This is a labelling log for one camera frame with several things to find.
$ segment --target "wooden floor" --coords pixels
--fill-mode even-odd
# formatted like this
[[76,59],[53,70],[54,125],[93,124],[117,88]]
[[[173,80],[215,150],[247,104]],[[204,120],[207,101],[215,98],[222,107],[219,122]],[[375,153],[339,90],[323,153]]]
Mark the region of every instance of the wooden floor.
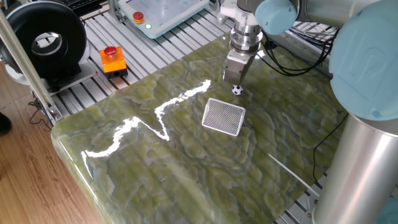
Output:
[[[12,122],[0,137],[0,224],[102,223],[54,151],[29,87],[12,81],[0,65],[0,112]],[[37,113],[34,121],[45,120]]]

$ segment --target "metal pole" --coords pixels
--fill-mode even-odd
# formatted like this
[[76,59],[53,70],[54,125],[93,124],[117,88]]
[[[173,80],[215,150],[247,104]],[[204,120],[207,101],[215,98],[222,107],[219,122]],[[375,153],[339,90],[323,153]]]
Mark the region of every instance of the metal pole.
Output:
[[44,87],[44,84],[40,80],[39,74],[37,74],[32,62],[29,60],[24,48],[19,42],[15,35],[10,23],[8,23],[4,13],[0,10],[0,38],[4,42],[4,45],[10,51],[12,57],[17,62],[19,68],[25,75],[26,79],[33,88],[36,96],[42,102],[44,110],[49,114],[51,122],[55,124],[62,118],[61,113],[55,106],[54,101],[51,99],[49,92]]
[[108,0],[108,5],[111,16],[115,18],[119,23],[124,22],[124,17],[120,10],[118,0]]
[[349,116],[314,224],[372,224],[397,183],[398,120]]

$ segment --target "metal extrusion rail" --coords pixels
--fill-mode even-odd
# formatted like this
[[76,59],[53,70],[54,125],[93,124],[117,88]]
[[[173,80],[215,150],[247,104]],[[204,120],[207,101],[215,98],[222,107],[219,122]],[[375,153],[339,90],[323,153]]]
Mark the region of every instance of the metal extrusion rail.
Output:
[[[91,47],[90,57],[81,64],[78,79],[52,93],[63,117],[87,108],[162,67],[182,58],[201,46],[229,32],[233,21],[216,23],[216,12],[209,6],[157,39],[149,39],[127,22],[118,23],[109,12],[85,20]],[[107,46],[122,46],[128,75],[108,80],[98,51]]]

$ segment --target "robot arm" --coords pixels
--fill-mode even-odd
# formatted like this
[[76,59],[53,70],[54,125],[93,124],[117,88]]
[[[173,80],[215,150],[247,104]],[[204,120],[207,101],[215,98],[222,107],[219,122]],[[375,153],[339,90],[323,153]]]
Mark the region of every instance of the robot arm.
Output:
[[220,24],[235,20],[231,31],[231,50],[224,80],[240,85],[260,48],[261,29],[279,35],[295,21],[311,21],[341,28],[368,4],[379,0],[226,0],[220,8]]

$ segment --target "green marble table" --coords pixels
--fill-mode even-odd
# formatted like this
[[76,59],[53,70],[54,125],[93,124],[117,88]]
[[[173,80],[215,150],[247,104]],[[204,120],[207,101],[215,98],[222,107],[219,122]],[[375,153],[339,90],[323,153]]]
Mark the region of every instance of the green marble table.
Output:
[[[268,154],[313,183],[312,149],[345,115],[329,80],[317,71],[284,77],[257,58],[234,96],[222,74],[228,42],[224,35],[54,126],[55,150],[105,223],[272,223],[305,187]],[[237,137],[201,126],[210,97],[246,108]],[[317,176],[341,132],[319,147]]]

